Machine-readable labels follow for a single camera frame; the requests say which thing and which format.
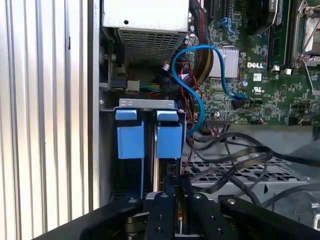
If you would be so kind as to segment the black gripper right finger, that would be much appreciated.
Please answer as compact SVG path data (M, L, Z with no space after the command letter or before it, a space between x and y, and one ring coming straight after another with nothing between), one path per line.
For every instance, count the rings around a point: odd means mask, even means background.
M181 187L207 240L318 240L320 232L309 226L237 197L217 203L195 192L188 175Z

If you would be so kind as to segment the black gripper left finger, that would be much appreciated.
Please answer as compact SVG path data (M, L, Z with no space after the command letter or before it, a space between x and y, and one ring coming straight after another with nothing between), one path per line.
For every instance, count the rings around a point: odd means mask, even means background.
M124 197L38 236L39 240L173 240L175 181L144 200Z

